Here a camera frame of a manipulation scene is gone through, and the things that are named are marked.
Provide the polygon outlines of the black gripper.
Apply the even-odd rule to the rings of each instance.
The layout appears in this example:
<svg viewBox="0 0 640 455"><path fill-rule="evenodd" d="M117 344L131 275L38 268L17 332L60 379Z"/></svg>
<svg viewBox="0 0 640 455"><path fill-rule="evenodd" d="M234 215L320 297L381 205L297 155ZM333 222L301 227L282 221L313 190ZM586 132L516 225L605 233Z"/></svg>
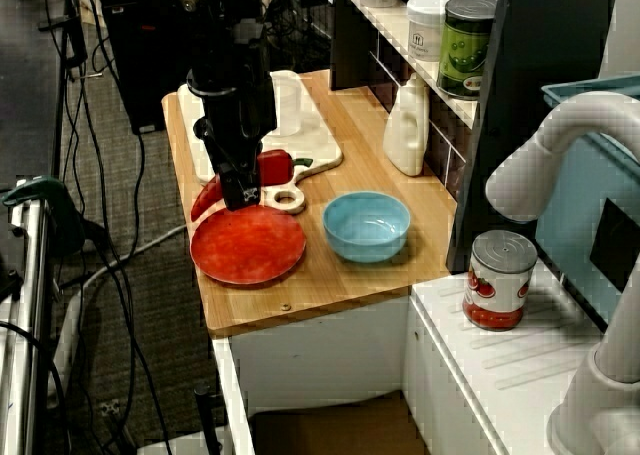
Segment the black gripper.
<svg viewBox="0 0 640 455"><path fill-rule="evenodd" d="M194 123L194 134L204 144L212 170L223 170L219 176L226 208L258 205L261 179L256 159L262 139L276 128L272 79L205 86L191 77L189 91L202 102L204 115Z"/></svg>

